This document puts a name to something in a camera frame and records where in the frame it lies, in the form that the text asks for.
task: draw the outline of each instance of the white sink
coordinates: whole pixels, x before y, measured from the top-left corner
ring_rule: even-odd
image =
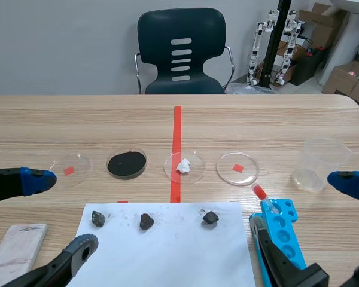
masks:
[[[340,65],[351,62],[359,48],[359,0],[331,0],[333,6],[325,13],[335,13],[338,9],[349,11],[348,23],[344,28],[323,72],[318,80],[319,84],[325,85],[332,70]]]
[[[359,14],[359,0],[331,0],[331,2],[342,10]]]

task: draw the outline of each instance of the small red label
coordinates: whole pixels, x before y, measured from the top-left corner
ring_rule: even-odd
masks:
[[[68,167],[66,169],[64,169],[64,175],[67,176],[67,175],[71,175],[72,173],[74,173],[74,167]]]
[[[243,172],[243,171],[244,171],[244,167],[243,167],[243,166],[240,166],[239,164],[234,164],[233,170],[234,170],[235,172]]]

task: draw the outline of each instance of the black office chair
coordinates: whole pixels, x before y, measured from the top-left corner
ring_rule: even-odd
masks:
[[[158,76],[146,94],[224,94],[234,74],[233,56],[225,46],[223,15],[212,8],[180,8],[151,11],[138,20],[140,53],[135,55],[137,81],[141,94],[137,57],[157,66]],[[226,85],[203,72],[210,58],[229,51],[232,74]]]

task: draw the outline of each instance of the gray wall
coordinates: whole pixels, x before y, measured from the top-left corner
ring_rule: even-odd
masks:
[[[275,0],[0,0],[0,94],[137,94],[136,24],[146,11],[213,7],[226,19],[238,78],[246,73],[255,26]],[[294,9],[309,1],[294,0]],[[266,51],[265,37],[262,57]],[[224,84],[227,53],[205,64]],[[156,68],[141,64],[145,87]]]

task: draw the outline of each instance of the stone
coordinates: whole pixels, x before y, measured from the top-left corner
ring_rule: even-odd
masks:
[[[216,215],[213,211],[209,211],[208,213],[206,213],[206,215],[203,217],[203,220],[207,223],[207,224],[213,224],[215,222],[217,222],[219,219],[218,215]]]
[[[105,217],[102,213],[93,211],[92,212],[92,223],[97,227],[103,227],[105,223]]]
[[[150,227],[152,227],[154,224],[154,220],[152,217],[149,216],[149,214],[142,214],[141,215],[141,222],[139,223],[139,227],[142,230],[148,230]]]

